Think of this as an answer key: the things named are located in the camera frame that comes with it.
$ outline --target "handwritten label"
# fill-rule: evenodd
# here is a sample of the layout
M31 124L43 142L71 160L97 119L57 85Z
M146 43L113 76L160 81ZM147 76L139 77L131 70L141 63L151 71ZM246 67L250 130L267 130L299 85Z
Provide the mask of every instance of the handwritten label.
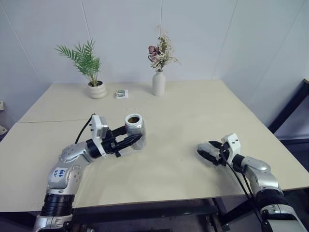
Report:
M55 168L52 176L53 182L59 182L66 175L68 168Z

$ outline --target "white vase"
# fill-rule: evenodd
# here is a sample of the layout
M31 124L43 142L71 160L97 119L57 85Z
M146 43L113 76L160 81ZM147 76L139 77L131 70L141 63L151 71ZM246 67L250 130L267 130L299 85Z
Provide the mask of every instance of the white vase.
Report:
M104 98L107 95L106 87L103 82L99 81L98 86L91 86L90 82L88 83L88 92L91 98L100 99Z
M156 71L153 76L153 94L155 96L162 96L165 93L165 76L163 72Z

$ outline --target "table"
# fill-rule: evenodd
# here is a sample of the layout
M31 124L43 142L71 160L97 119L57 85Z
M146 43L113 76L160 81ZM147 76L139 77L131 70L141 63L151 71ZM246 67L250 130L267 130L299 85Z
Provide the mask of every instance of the table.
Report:
M233 132L243 155L267 162L282 189L309 186L309 173L221 80L168 82L163 97L151 95L150 86L108 84L109 95L94 100L84 85L51 85L0 143L0 211L41 209L48 172L93 112L111 129L140 113L147 146L88 166L74 207L240 195L228 169L196 152L198 143ZM129 99L115 99L125 88ZM80 141L89 138L85 130Z

